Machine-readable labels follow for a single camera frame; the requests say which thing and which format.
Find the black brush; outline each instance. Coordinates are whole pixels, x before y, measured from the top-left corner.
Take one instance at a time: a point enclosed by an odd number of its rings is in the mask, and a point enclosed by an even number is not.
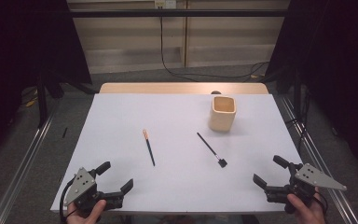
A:
[[[212,153],[215,155],[215,157],[219,160],[219,164],[222,168],[224,168],[227,165],[227,162],[224,159],[220,159],[220,157],[213,151],[213,149],[208,145],[208,143],[203,139],[203,137],[197,133],[200,137],[200,139],[205,143],[205,145],[212,151]]]

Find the cup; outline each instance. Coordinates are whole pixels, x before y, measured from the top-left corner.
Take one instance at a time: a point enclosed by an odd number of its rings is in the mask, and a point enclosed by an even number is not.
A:
[[[215,96],[212,100],[209,127],[218,132],[228,132],[237,113],[234,98]]]

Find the robotic arm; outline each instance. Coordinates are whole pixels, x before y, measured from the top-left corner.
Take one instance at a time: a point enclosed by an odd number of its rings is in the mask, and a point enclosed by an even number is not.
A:
[[[289,193],[295,194],[306,206],[310,206],[312,200],[316,200],[313,197],[316,192],[315,187],[338,190],[347,189],[308,163],[305,165],[301,163],[293,164],[280,156],[274,156],[273,160],[284,169],[288,168],[290,173],[289,184],[283,187],[268,186],[267,182],[256,174],[254,174],[253,181],[264,190],[269,203],[285,203],[284,211],[288,214],[293,214],[296,211],[287,200],[287,194]]]
[[[74,203],[77,209],[84,214],[89,214],[94,205],[100,200],[106,200],[104,211],[121,208],[123,206],[124,195],[126,195],[133,187],[132,179],[121,187],[119,192],[103,193],[97,190],[97,183],[95,182],[96,175],[103,174],[110,167],[110,162],[107,161],[97,169],[93,169],[89,172],[83,167],[79,169],[75,177],[68,182],[62,192],[60,201],[60,217],[62,222],[66,220],[66,217],[63,216],[62,204],[67,206],[69,203]],[[69,187],[71,188],[64,201],[63,197]]]

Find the metal frame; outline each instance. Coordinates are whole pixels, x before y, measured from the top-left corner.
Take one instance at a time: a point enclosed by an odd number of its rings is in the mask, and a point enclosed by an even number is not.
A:
[[[56,16],[70,16],[72,18],[120,18],[120,17],[304,17],[307,16],[304,13],[296,12],[289,13],[287,10],[214,10],[214,9],[139,9],[139,10],[71,10],[69,12],[50,11],[39,12],[41,14],[53,14]],[[40,88],[44,88],[43,82],[39,83]],[[283,99],[283,103],[287,109],[289,116],[294,119],[296,116],[293,113],[293,106],[287,99]],[[7,215],[10,211],[12,204],[14,203],[20,189],[22,182],[24,181],[31,164],[37,154],[40,144],[43,141],[52,117],[55,113],[57,106],[54,109],[46,121],[41,118],[38,129],[33,143],[30,145],[24,160],[15,177],[12,179],[10,186],[8,187],[3,199],[0,201],[0,223],[5,223]],[[43,117],[47,116],[46,108],[40,109]],[[302,123],[296,124],[296,129],[300,132],[302,129]],[[325,165],[319,151],[313,144],[310,136],[304,134],[304,144],[309,152],[312,160],[318,166],[319,169],[330,175],[327,166]],[[338,190],[329,190],[331,197],[340,214],[342,215],[345,223],[358,223],[358,219],[355,217],[349,202],[346,200],[345,195]]]
[[[287,114],[289,115],[290,119],[296,118],[296,113],[294,111],[294,106],[292,102],[287,98],[282,98],[283,105],[286,109]],[[304,124],[302,122],[296,122],[295,127],[297,130],[297,133],[299,136],[303,136],[303,144],[305,146],[305,149],[307,150],[308,154],[310,155],[310,158],[312,159],[315,166],[323,171],[325,174],[329,175],[330,177],[334,178],[329,169],[327,168],[326,163],[324,162],[324,159],[322,158],[322,155],[319,153],[318,148],[313,143],[312,139],[310,138],[310,135],[307,131],[304,131]],[[347,198],[345,197],[344,193],[340,190],[336,189],[328,189],[328,192],[333,199],[334,204],[336,205],[336,208],[338,212],[341,214],[343,220],[347,224],[358,224],[358,219],[356,215],[354,214],[350,203],[348,202]]]

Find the white paper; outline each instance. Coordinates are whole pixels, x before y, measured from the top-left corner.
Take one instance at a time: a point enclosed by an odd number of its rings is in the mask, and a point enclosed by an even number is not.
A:
[[[214,95],[95,95],[51,210],[59,211],[62,190],[79,167],[91,170],[110,161],[112,168],[96,178],[99,191],[119,191],[131,178],[134,183],[123,207],[114,211],[282,211],[284,204],[268,203],[253,182],[257,174],[270,186],[289,183],[288,170],[272,160],[274,155],[301,162],[278,107],[268,94],[229,96],[236,100],[237,114],[230,132],[217,133],[208,127]],[[156,166],[143,129],[147,129]],[[226,160],[225,168],[197,133]]]

